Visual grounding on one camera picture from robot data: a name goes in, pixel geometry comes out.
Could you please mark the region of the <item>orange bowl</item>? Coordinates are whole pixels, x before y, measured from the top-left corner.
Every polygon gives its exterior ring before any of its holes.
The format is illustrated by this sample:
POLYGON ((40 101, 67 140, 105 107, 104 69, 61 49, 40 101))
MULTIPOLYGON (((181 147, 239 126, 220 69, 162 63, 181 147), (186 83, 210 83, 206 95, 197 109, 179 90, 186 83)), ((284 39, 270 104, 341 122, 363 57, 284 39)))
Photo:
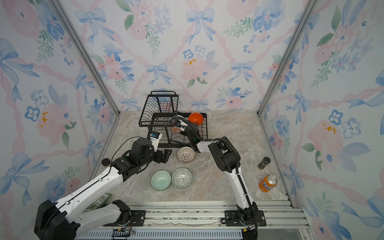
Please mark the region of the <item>orange bowl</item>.
POLYGON ((188 116, 188 121, 199 126, 204 122, 204 117, 202 114, 195 112, 188 116))

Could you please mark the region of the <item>blue floral bowl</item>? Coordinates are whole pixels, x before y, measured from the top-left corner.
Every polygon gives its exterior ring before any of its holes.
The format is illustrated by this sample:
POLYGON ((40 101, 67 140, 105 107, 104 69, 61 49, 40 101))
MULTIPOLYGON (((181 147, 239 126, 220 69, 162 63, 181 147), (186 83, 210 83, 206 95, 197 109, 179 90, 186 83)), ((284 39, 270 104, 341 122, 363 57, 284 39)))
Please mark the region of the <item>blue floral bowl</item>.
POLYGON ((171 118, 171 124, 172 125, 177 125, 177 124, 181 124, 183 122, 185 118, 181 115, 176 115, 174 117, 171 118))

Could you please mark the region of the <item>white brown patterned bowl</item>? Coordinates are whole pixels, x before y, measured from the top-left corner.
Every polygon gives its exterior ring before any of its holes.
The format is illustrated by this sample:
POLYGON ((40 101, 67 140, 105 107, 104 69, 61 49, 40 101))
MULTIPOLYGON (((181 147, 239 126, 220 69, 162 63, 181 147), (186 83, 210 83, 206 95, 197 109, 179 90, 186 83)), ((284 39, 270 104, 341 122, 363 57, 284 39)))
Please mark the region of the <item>white brown patterned bowl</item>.
POLYGON ((189 163, 194 160, 195 151, 191 147, 182 147, 177 152, 177 158, 182 163, 189 163))

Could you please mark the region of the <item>pale green bowl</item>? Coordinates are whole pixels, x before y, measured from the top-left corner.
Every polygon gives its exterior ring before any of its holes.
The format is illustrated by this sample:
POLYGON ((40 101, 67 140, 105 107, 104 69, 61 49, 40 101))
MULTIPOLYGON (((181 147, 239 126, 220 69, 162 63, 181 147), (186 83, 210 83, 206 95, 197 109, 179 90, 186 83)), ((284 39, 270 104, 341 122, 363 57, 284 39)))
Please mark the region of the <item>pale green bowl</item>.
POLYGON ((172 178, 169 172, 160 170, 153 174, 151 178, 151 187, 156 191, 163 191, 169 187, 172 178))

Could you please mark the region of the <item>red white patterned bowl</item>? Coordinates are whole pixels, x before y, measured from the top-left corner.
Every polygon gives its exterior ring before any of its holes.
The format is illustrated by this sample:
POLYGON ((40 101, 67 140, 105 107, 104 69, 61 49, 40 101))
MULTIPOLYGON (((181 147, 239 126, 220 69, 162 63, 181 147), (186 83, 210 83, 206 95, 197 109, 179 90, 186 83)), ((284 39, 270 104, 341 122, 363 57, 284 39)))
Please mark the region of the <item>red white patterned bowl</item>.
POLYGON ((171 130, 174 134, 182 134, 182 133, 184 132, 184 129, 183 129, 183 128, 180 128, 180 127, 177 127, 177 126, 170 127, 170 130, 171 130))

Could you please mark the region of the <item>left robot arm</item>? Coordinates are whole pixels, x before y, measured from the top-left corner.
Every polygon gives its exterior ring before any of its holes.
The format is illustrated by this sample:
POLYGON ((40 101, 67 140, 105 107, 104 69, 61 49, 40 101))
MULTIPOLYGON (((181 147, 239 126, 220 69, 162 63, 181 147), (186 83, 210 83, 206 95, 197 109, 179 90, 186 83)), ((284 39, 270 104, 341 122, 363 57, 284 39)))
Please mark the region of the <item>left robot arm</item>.
POLYGON ((138 138, 121 157, 114 161, 103 159, 106 169, 93 180, 55 202, 46 200, 40 204, 34 227, 37 237, 40 240, 74 240, 103 225, 130 224, 131 209, 121 200, 97 210, 84 210, 110 189, 141 173, 151 162, 167 163, 172 150, 158 150, 161 138, 158 132, 152 133, 150 138, 138 138))

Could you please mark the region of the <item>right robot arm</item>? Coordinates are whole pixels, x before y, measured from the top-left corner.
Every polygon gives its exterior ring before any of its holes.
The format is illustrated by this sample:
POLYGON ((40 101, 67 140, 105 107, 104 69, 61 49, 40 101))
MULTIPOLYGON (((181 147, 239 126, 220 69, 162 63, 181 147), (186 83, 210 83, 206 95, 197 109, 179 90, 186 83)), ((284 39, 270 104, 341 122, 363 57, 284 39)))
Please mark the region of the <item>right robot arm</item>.
POLYGON ((189 139, 189 145, 196 153, 210 153, 219 168, 229 178, 236 198, 241 222, 245 226, 257 227, 258 208, 249 195, 248 188, 242 177, 241 156, 226 137, 204 139, 200 136, 196 123, 179 116, 173 117, 171 124, 180 128, 180 133, 189 139))

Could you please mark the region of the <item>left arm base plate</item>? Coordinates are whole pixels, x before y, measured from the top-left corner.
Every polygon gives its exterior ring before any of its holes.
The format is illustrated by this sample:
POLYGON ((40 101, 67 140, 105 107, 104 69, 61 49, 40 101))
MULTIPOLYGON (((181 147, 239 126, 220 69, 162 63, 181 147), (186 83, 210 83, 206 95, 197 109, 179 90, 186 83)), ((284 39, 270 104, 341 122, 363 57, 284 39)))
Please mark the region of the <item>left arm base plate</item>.
POLYGON ((105 224, 104 227, 142 227, 146 218, 145 210, 131 210, 119 217, 116 222, 105 224))

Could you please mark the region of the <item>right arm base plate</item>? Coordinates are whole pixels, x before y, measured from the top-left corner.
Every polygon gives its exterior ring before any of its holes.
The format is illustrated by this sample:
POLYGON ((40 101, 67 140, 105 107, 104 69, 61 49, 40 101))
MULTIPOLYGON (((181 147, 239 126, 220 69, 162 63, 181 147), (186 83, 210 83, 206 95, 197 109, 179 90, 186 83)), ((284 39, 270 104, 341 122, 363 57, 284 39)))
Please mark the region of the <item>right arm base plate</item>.
POLYGON ((257 223, 258 227, 266 227, 266 217, 264 212, 258 210, 255 215, 252 213, 242 213, 241 211, 225 211, 225 216, 221 218, 221 224, 227 227, 252 227, 257 223))

